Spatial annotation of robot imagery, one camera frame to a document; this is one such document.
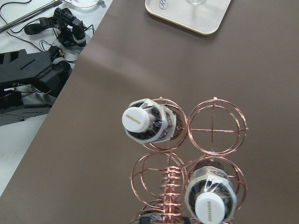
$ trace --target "clear glass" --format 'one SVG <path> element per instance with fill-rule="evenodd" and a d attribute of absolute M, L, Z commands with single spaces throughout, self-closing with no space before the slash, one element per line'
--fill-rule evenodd
<path fill-rule="evenodd" d="M 191 2 L 194 5 L 198 5 L 204 3 L 206 0 L 187 0 L 187 1 Z"/>

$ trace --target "table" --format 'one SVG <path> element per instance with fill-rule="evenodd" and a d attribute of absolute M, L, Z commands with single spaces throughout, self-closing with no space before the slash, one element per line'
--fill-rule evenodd
<path fill-rule="evenodd" d="M 163 96 L 188 114 L 217 96 L 250 128 L 228 157 L 249 185 L 237 222 L 297 223 L 298 8 L 232 1 L 219 30 L 200 36 L 143 1 L 114 0 L 0 198 L 0 222 L 129 223 L 142 207 L 130 171 L 149 151 L 126 136 L 123 111 Z M 200 156 L 190 141 L 177 153 Z"/>

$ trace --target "logo on tray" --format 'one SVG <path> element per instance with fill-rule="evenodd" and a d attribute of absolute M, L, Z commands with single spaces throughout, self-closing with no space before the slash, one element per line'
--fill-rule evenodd
<path fill-rule="evenodd" d="M 167 0 L 159 0 L 159 7 L 160 7 L 160 9 L 162 9 L 162 10 L 167 9 L 167 7 L 168 7 Z"/>

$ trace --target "brown table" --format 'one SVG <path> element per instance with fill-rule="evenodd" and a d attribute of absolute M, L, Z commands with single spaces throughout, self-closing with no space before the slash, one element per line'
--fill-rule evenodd
<path fill-rule="evenodd" d="M 214 96 L 250 128 L 229 159 L 249 191 L 240 224 L 298 223 L 299 2 L 234 0 L 202 36 L 150 16 L 142 0 L 114 0 L 0 198 L 1 224 L 128 224 L 142 207 L 128 138 L 130 102 L 163 96 L 190 113 Z M 183 159 L 200 153 L 190 141 Z"/>

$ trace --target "white surface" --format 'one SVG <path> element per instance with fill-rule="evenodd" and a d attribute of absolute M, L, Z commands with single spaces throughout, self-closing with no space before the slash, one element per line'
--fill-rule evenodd
<path fill-rule="evenodd" d="M 10 0 L 1 0 L 0 5 L 10 2 Z M 51 2 L 51 0 L 32 0 L 28 4 L 9 4 L 2 8 L 1 15 L 11 22 L 15 19 L 26 15 L 33 10 Z M 73 15 L 82 20 L 88 27 L 93 24 L 96 29 L 101 20 L 103 19 L 107 9 L 109 8 L 112 0 L 105 0 L 105 5 L 96 5 L 90 8 L 76 8 L 68 3 L 63 3 L 59 7 L 68 7 Z M 51 17 L 54 13 L 54 8 L 37 16 L 39 17 Z M 14 31 L 20 30 L 25 24 L 21 24 L 18 27 L 13 28 Z M 0 27 L 5 25 L 4 21 L 0 19 Z M 49 43 L 55 40 L 55 36 L 52 29 L 45 30 L 37 35 L 28 36 L 22 31 L 19 34 L 13 34 L 22 39 L 29 40 L 39 46 L 39 41 L 45 39 Z M 88 43 L 93 35 L 92 30 L 86 32 L 86 42 Z M 7 33 L 0 35 L 0 53 L 17 51 L 20 49 L 26 49 L 27 53 L 38 52 L 31 45 L 22 42 L 16 38 L 10 37 Z M 19 165 L 23 155 L 26 153 L 31 141 L 37 133 L 39 127 L 42 125 L 46 115 L 41 115 L 35 118 L 29 118 L 23 122 L 18 122 L 10 125 L 0 126 L 0 195 L 7 186 L 17 166 Z"/>
<path fill-rule="evenodd" d="M 229 4 L 230 0 L 207 0 L 198 5 L 188 0 L 145 0 L 150 14 L 203 35 L 218 29 Z"/>
<path fill-rule="evenodd" d="M 150 125 L 150 116 L 140 107 L 130 107 L 122 115 L 122 124 L 130 132 L 144 132 Z"/>
<path fill-rule="evenodd" d="M 225 215 L 224 202 L 215 193 L 202 193 L 196 198 L 195 213 L 204 224 L 222 223 Z"/>

